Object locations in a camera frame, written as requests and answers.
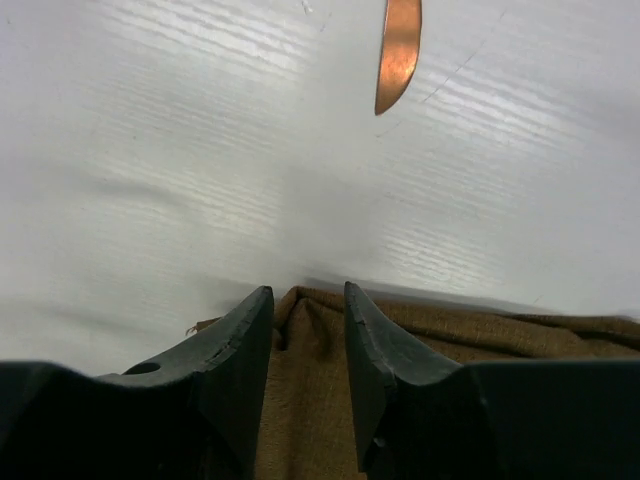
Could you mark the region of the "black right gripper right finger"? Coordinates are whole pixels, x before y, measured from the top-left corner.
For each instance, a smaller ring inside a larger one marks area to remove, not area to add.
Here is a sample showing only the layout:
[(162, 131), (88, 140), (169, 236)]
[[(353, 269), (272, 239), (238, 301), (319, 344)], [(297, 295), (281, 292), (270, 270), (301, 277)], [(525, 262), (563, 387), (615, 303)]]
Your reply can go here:
[(357, 465), (370, 479), (635, 479), (635, 360), (459, 364), (344, 287)]

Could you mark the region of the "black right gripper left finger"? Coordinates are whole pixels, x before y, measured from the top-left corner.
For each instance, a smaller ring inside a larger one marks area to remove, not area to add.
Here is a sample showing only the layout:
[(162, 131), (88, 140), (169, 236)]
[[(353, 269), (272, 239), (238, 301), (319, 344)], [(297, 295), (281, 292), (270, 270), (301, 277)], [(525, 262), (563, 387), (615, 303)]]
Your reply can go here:
[(174, 347), (121, 374), (1, 365), (5, 479), (250, 479), (274, 298), (257, 288)]

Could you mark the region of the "brown cloth napkin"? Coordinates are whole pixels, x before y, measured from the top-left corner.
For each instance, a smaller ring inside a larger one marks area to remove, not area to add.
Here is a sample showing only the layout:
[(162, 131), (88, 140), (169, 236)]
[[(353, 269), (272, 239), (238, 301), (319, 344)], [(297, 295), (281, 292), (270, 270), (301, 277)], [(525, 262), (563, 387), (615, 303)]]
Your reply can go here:
[[(639, 327), (617, 317), (483, 313), (393, 301), (374, 304), (414, 338), (462, 365), (614, 359), (639, 364)], [(344, 292), (296, 287), (276, 305), (255, 475), (370, 479), (357, 465)]]

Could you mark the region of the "brown wooden knife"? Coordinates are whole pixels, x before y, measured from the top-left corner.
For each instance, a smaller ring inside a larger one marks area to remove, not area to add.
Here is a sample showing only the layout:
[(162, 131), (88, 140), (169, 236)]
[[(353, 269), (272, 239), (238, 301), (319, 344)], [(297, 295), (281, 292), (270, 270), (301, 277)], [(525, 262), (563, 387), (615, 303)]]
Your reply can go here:
[(421, 0), (388, 0), (382, 34), (374, 113), (388, 111), (406, 91), (419, 58)]

